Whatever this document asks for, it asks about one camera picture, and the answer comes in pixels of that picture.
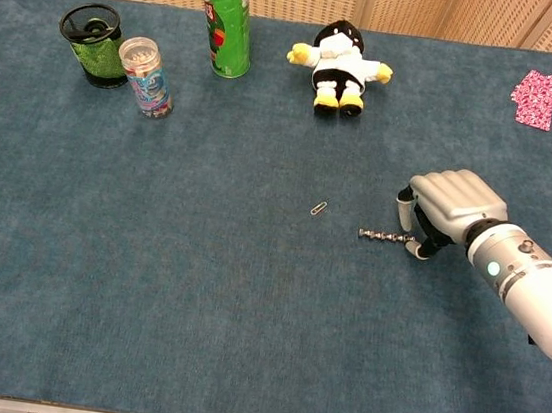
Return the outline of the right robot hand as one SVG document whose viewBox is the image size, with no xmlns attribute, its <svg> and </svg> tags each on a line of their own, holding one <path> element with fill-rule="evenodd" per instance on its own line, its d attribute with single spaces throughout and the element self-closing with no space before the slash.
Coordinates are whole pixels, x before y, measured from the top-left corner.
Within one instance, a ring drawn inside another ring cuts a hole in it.
<svg viewBox="0 0 552 413">
<path fill-rule="evenodd" d="M 401 228 L 409 232 L 421 225 L 424 242 L 410 241 L 406 250 L 426 260 L 442 247 L 465 245 L 476 225 L 493 226 L 508 221 L 505 201 L 473 171 L 429 172 L 410 178 L 397 195 Z"/>
</svg>

